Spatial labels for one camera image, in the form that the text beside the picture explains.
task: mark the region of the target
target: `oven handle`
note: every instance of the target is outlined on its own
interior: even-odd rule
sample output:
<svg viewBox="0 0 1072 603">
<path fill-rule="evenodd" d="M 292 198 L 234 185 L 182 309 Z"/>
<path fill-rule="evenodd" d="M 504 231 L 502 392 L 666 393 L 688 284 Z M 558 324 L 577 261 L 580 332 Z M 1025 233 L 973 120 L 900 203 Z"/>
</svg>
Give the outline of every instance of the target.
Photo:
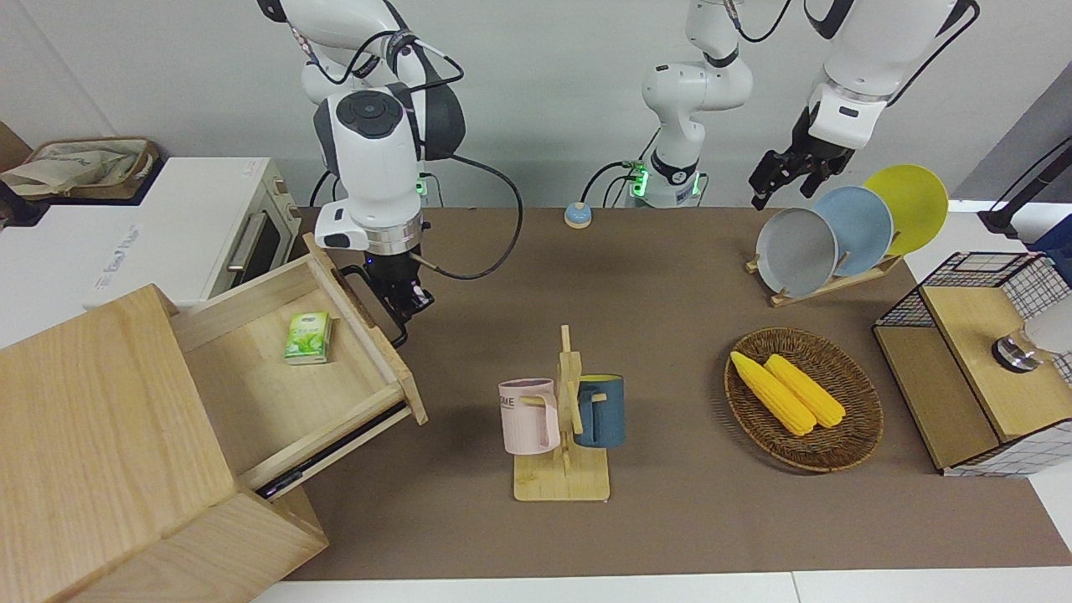
<svg viewBox="0 0 1072 603">
<path fill-rule="evenodd" d="M 228 273 L 244 273 L 253 259 L 253 251 L 257 247 L 257 239 L 264 233 L 265 224 L 268 223 L 268 212 L 260 211 L 249 217 L 245 221 L 245 229 L 242 230 L 242 238 L 238 240 L 238 247 L 227 262 Z"/>
</svg>

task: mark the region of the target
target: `green indicator light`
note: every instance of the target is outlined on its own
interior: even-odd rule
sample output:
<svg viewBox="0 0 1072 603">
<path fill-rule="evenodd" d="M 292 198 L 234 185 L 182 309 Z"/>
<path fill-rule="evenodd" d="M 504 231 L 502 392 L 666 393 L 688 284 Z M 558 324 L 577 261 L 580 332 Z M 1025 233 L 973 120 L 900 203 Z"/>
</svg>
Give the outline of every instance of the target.
<svg viewBox="0 0 1072 603">
<path fill-rule="evenodd" d="M 639 172 L 640 174 L 632 180 L 632 196 L 642 198 L 647 192 L 647 171 L 640 167 Z"/>
</svg>

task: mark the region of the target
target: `robotic arm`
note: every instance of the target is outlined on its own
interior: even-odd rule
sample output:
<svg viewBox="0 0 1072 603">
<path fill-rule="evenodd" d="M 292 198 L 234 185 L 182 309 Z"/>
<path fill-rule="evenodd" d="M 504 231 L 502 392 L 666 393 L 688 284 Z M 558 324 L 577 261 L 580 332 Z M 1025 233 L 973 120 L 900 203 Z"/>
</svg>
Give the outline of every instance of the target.
<svg viewBox="0 0 1072 603">
<path fill-rule="evenodd" d="M 820 3 L 827 8 L 821 19 L 812 12 Z M 804 0 L 812 26 L 833 45 L 789 148 L 769 150 L 748 179 L 753 205 L 762 209 L 774 191 L 801 176 L 806 176 L 801 192 L 810 197 L 840 174 L 870 139 L 894 93 L 904 91 L 908 68 L 968 8 L 978 14 L 974 0 Z M 643 84 L 659 134 L 634 196 L 653 207 L 683 205 L 696 192 L 705 132 L 691 116 L 740 106 L 751 93 L 751 72 L 738 56 L 743 34 L 734 0 L 690 0 L 685 33 L 703 52 L 704 62 L 660 64 Z"/>
<path fill-rule="evenodd" d="M 789 148 L 769 150 L 748 178 L 753 205 L 801 176 L 806 197 L 840 174 L 870 139 L 875 123 L 905 74 L 936 35 L 966 12 L 964 0 L 832 0 L 820 20 L 804 10 L 820 35 L 833 41 Z"/>
<path fill-rule="evenodd" d="M 678 207 L 696 193 L 706 132 L 693 115 L 739 107 L 751 95 L 751 71 L 738 55 L 738 32 L 720 0 L 690 1 L 685 34 L 704 60 L 657 65 L 643 84 L 659 133 L 635 196 L 652 207 Z"/>
<path fill-rule="evenodd" d="M 447 86 L 457 77 L 442 78 L 428 54 L 457 63 L 410 31 L 387 0 L 258 2 L 268 18 L 289 24 L 309 57 L 301 82 L 317 104 L 313 124 L 325 164 L 348 195 L 322 208 L 316 244 L 364 252 L 363 265 L 349 271 L 360 274 L 404 334 L 402 324 L 434 300 L 412 255 L 428 227 L 419 174 L 426 159 L 452 153 L 465 134 Z M 396 82 L 374 87 L 364 78 L 381 62 Z"/>
</svg>

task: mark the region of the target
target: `blue mug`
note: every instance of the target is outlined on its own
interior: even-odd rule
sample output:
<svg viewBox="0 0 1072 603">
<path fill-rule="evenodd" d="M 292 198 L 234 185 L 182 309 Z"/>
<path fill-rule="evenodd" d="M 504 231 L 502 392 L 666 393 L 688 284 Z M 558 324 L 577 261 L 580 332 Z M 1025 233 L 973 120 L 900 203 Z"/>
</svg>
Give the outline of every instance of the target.
<svg viewBox="0 0 1072 603">
<path fill-rule="evenodd" d="M 583 433 L 578 445 L 612 448 L 625 442 L 625 381 L 621 374 L 583 374 L 577 392 Z"/>
</svg>

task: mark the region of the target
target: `open drawer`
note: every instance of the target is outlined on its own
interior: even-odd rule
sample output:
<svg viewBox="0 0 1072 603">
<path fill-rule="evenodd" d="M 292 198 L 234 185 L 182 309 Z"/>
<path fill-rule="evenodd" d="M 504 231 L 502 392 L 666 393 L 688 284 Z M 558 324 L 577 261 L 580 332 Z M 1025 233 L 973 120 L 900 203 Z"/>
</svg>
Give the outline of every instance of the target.
<svg viewBox="0 0 1072 603">
<path fill-rule="evenodd" d="M 238 482 L 274 499 L 402 418 L 427 421 L 413 376 L 331 260 L 309 255 L 170 319 Z M 283 361 L 291 317 L 327 311 L 329 362 Z"/>
</svg>

